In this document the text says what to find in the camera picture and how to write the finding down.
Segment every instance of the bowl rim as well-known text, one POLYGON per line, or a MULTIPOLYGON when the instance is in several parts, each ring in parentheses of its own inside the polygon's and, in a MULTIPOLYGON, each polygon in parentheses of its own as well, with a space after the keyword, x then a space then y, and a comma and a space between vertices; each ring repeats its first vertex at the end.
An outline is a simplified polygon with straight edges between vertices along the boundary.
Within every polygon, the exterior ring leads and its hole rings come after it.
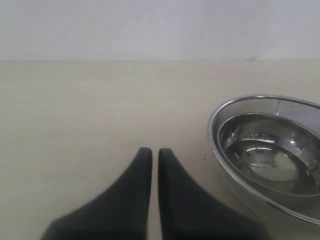
POLYGON ((218 149, 218 146, 216 145, 214 138, 213 138, 213 132, 212 132, 212 126, 213 123, 217 117, 217 114, 224 109, 225 107, 234 104, 236 102, 242 102, 245 100, 253 100, 253 99, 276 99, 276 100, 285 100, 289 102, 294 102, 294 103, 299 103, 303 105, 307 105, 309 107, 317 108, 320 109, 320 105, 315 104, 310 101, 305 101, 302 99, 298 98, 293 98, 293 97, 287 97, 287 96, 282 96, 282 95, 273 95, 273 94, 252 94, 252 95, 244 95, 244 96, 238 96, 235 98, 232 98, 228 101, 225 101, 222 103, 220 106, 218 106, 211 114, 208 124, 207 124, 207 138, 208 142, 211 148, 211 151, 213 152, 216 160, 218 163, 223 167, 223 169, 228 173, 229 176, 232 177, 234 181, 236 181, 239 185, 241 185, 243 188, 245 188, 246 191, 248 191, 250 194, 258 198, 260 201, 263 201, 264 203, 268 204, 269 206, 279 210, 280 212, 292 216, 296 219, 299 219, 301 221, 313 224, 313 225, 318 225, 320 226, 320 219, 316 219, 307 215, 304 215, 302 213, 296 212, 294 210, 291 210, 275 201, 272 199, 266 197, 262 193, 258 192, 255 190, 253 187, 251 187, 249 184, 247 184, 243 179, 241 179, 235 172, 234 170, 228 166, 226 163, 224 156, 222 154, 222 150, 218 149))

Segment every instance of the white wall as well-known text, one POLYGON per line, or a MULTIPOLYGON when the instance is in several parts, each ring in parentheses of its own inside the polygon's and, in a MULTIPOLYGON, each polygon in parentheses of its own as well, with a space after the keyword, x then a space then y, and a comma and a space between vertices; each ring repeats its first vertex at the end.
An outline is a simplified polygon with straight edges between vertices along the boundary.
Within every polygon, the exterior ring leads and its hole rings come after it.
POLYGON ((319 0, 0 0, 0 61, 320 57, 319 0))

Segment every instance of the stainless steel bowl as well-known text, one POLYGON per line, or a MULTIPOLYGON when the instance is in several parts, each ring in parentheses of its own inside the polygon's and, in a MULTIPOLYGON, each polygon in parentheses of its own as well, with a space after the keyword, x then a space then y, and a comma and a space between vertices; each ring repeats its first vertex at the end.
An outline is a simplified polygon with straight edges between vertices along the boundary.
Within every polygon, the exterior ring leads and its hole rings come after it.
POLYGON ((320 106, 276 95, 232 99, 207 136, 231 190, 272 222, 320 230, 320 106))

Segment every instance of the metal bowl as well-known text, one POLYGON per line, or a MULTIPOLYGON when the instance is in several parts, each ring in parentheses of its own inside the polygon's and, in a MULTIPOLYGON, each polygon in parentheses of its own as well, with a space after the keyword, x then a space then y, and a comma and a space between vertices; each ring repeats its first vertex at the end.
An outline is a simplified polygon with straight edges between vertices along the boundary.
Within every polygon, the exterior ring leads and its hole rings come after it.
POLYGON ((232 99, 207 135, 231 190, 272 222, 320 230, 320 106, 276 95, 232 99))

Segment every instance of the black rubber pad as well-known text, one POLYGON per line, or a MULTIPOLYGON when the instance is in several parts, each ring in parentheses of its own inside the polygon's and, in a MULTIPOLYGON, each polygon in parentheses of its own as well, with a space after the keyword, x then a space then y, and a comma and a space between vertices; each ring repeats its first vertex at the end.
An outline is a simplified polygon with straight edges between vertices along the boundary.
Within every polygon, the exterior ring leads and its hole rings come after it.
POLYGON ((158 198, 163 240, 267 240, 257 222, 203 190, 169 148, 159 151, 158 198))
POLYGON ((53 221, 42 240, 145 240, 151 177, 152 152, 140 148, 111 187, 53 221))

